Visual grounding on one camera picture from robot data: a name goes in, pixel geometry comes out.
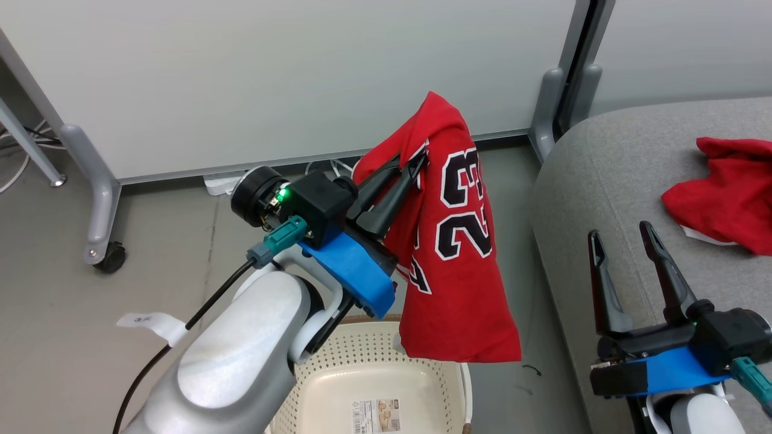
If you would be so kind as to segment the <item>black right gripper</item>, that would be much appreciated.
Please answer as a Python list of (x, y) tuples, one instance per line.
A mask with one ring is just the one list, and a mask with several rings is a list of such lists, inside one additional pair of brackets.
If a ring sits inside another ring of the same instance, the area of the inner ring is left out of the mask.
[(687, 312), (697, 302), (697, 297), (653, 225), (642, 221), (639, 230), (646, 255), (656, 267), (665, 300), (663, 315), (667, 324), (633, 327), (633, 319), (621, 307), (610, 277), (609, 258), (600, 233), (591, 230), (587, 237), (591, 295), (595, 330), (599, 336), (596, 354), (602, 362), (623, 362), (681, 348), (686, 346), (694, 333), (695, 323)]

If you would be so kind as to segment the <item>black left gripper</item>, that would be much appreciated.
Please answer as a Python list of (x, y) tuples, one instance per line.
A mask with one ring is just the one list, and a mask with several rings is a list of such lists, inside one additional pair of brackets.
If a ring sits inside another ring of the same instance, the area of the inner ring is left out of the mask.
[(428, 152), (419, 150), (401, 168), (400, 156), (393, 156), (359, 184), (358, 198), (345, 216), (345, 234), (362, 247), (389, 278), (393, 278), (398, 258), (379, 239), (388, 233), (427, 161)]

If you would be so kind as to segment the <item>red basketball jersey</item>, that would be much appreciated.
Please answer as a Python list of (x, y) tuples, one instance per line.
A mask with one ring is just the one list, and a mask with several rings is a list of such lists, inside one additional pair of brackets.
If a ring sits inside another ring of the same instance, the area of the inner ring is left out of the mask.
[(483, 168), (460, 111), (429, 92), (403, 126), (361, 157), (353, 180), (363, 186), (389, 160), (404, 168), (421, 153), (427, 160), (384, 236), (407, 283), (402, 348), (441, 362), (519, 362)]

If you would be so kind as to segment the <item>red garment with white trim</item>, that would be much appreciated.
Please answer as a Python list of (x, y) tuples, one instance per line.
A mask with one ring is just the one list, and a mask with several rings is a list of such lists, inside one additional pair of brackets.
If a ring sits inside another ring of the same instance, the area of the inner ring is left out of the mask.
[(665, 209), (690, 234), (772, 256), (772, 141), (697, 138), (708, 175), (673, 185)]

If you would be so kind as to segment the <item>grey fabric sofa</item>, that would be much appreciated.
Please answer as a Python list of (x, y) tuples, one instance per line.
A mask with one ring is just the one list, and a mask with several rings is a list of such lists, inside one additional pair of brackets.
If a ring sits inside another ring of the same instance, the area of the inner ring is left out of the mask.
[(676, 102), (593, 116), (571, 128), (546, 157), (530, 206), (533, 233), (593, 434), (633, 434), (625, 401), (593, 394), (596, 362), (588, 234), (598, 230), (609, 271), (636, 327), (664, 322), (656, 269), (639, 223), (657, 231), (698, 298), (718, 310), (743, 307), (772, 322), (772, 257), (687, 237), (662, 194), (707, 176), (698, 137), (772, 140), (772, 96)]

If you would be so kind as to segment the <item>wide white partition panel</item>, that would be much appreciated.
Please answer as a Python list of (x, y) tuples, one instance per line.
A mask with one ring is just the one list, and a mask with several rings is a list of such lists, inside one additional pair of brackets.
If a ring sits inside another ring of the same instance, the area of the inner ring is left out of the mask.
[(351, 154), (429, 92), (530, 126), (577, 0), (0, 0), (5, 36), (119, 180)]

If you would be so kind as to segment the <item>white power adapter box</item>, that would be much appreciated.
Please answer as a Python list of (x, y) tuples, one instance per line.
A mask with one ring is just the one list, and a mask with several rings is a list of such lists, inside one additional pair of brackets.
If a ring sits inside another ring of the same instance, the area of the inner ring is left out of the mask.
[(204, 186), (209, 195), (231, 195), (247, 171), (229, 171), (213, 175), (204, 175)]

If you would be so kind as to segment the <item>short grey partition leg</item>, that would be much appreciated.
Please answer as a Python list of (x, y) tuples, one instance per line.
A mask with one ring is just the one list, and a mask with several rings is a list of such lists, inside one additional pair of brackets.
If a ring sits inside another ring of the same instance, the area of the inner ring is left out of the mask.
[(528, 137), (540, 164), (555, 146), (554, 121), (565, 87), (565, 73), (560, 67), (545, 72), (540, 85)]
[(578, 78), (574, 80), (574, 86), (569, 93), (568, 107), (563, 116), (563, 129), (565, 131), (590, 117), (596, 89), (602, 74), (602, 66), (592, 63), (582, 68)]

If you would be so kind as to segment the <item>beige perforated laundry basket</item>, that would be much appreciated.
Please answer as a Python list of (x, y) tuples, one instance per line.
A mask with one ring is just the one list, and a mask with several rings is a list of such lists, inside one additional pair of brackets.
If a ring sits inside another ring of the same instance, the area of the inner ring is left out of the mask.
[(400, 315), (345, 318), (306, 363), (264, 434), (352, 434), (351, 403), (396, 398), (403, 432), (472, 434), (468, 365), (398, 351)]

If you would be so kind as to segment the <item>printed basket label sticker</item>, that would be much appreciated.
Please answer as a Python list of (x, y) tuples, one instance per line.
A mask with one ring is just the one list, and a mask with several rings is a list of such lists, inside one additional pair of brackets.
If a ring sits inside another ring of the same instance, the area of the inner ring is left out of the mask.
[(352, 434), (403, 432), (401, 409), (402, 402), (396, 398), (353, 401), (351, 403)]

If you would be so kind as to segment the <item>narrow white partition panel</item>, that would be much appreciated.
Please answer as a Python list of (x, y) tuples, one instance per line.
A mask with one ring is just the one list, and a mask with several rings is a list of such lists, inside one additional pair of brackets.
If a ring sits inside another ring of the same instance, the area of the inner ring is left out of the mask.
[(772, 0), (616, 0), (590, 115), (772, 96)]

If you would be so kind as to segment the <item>black caster wheel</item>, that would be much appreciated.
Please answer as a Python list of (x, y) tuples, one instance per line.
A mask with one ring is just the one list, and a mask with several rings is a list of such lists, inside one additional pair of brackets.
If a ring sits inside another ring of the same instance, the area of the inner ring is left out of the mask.
[(115, 274), (124, 266), (127, 259), (127, 250), (121, 242), (108, 242), (106, 253), (102, 261), (93, 264), (93, 268), (102, 274)]

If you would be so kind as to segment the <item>long grey partition leg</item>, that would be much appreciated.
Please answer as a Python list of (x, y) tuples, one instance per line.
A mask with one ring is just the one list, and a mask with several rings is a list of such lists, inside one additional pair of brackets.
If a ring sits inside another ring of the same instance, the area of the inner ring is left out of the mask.
[(111, 233), (116, 211), (118, 211), (121, 184), (81, 127), (63, 124), (59, 135), (67, 151), (89, 181), (93, 195), (83, 254), (84, 261), (93, 266), (104, 258), (108, 242), (115, 241), (111, 239)]

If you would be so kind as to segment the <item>grey metal table leg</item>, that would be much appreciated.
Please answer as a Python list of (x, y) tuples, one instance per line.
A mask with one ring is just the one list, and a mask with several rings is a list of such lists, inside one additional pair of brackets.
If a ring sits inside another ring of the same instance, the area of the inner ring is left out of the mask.
[(31, 137), (30, 133), (27, 132), (26, 129), (24, 129), (22, 123), (16, 118), (14, 113), (10, 110), (8, 105), (5, 101), (3, 101), (2, 97), (0, 96), (0, 124), (5, 127), (5, 129), (8, 130), (9, 134), (14, 138), (14, 140), (17, 141), (17, 143), (22, 147), (22, 149), (27, 154), (27, 162), (23, 165), (21, 168), (21, 171), (19, 173), (23, 173), (24, 168), (27, 167), (28, 162), (30, 160), (34, 162), (38, 169), (44, 173), (44, 175), (47, 177), (47, 179), (50, 181), (51, 187), (60, 187), (61, 185), (64, 185), (66, 183), (66, 176), (63, 175), (60, 171), (55, 169), (53, 164), (50, 162), (50, 160), (45, 156), (43, 151), (40, 149), (40, 146), (38, 146), (38, 143), (35, 143), (35, 140), (33, 137)]

